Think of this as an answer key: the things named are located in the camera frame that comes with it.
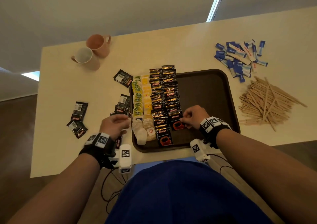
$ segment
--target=white device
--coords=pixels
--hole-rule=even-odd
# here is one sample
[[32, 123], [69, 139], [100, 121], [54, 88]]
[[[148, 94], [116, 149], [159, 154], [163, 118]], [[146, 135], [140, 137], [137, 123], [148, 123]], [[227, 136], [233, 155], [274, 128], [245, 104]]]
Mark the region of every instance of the white device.
[[119, 167], [120, 174], [127, 174], [131, 172], [132, 157], [131, 146], [129, 144], [123, 144], [119, 150], [116, 149], [116, 155], [113, 158], [109, 158], [110, 161], [118, 161], [114, 167]]
[[190, 146], [194, 151], [197, 161], [204, 163], [210, 160], [210, 156], [208, 155], [212, 150], [210, 143], [204, 144], [202, 140], [194, 139], [191, 141]]

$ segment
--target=mug handle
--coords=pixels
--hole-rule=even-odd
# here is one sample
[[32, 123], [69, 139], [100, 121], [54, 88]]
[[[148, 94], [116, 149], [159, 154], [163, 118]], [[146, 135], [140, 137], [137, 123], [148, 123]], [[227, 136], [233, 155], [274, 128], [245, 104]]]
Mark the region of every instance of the mug handle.
[[105, 39], [106, 39], [107, 37], [109, 37], [107, 44], [110, 44], [110, 42], [111, 42], [111, 36], [110, 36], [109, 34], [107, 34], [107, 35], [104, 35], [103, 37], [104, 37]]
[[73, 55], [73, 56], [71, 56], [70, 58], [71, 58], [71, 60], [72, 60], [72, 61], [74, 61], [74, 62], [78, 63], [78, 62], [75, 60], [75, 56], [74, 56], [74, 55]]

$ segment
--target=floor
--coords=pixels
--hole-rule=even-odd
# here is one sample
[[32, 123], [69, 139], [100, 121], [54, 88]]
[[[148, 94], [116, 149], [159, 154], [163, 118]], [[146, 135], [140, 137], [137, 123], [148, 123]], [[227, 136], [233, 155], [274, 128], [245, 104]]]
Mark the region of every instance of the floor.
[[[55, 178], [55, 176], [29, 178], [36, 98], [37, 96], [33, 95], [0, 102], [0, 166], [2, 167], [0, 173], [0, 223], [6, 223], [24, 203]], [[317, 141], [275, 146], [275, 148], [317, 171]], [[209, 165], [217, 171], [224, 164], [225, 162], [217, 157], [213, 157], [209, 161]], [[107, 218], [106, 202], [101, 199], [100, 190], [102, 181], [108, 172], [109, 170], [106, 169], [101, 170], [78, 223], [101, 224]], [[114, 174], [123, 181], [116, 171]], [[234, 170], [223, 168], [221, 174], [256, 202], [275, 223], [283, 223]], [[103, 194], [109, 198], [114, 191], [121, 187], [122, 185], [110, 175]], [[108, 210], [111, 210], [115, 200], [109, 203]]]

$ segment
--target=person's left hand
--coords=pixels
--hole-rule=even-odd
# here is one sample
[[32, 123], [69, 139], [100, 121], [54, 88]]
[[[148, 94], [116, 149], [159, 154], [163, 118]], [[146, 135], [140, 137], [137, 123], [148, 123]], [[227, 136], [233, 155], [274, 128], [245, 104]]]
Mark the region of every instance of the person's left hand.
[[127, 131], [123, 129], [129, 129], [129, 127], [130, 120], [127, 115], [114, 114], [102, 120], [99, 132], [110, 135], [115, 141], [119, 135], [126, 134]]

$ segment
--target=forearm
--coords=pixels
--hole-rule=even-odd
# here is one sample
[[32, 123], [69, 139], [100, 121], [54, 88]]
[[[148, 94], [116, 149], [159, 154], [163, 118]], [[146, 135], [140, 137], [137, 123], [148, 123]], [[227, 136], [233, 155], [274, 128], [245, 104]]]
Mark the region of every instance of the forearm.
[[97, 180], [100, 166], [88, 154], [79, 155], [8, 222], [77, 223]]
[[290, 223], [317, 220], [317, 173], [290, 156], [232, 130], [216, 142], [237, 173]]

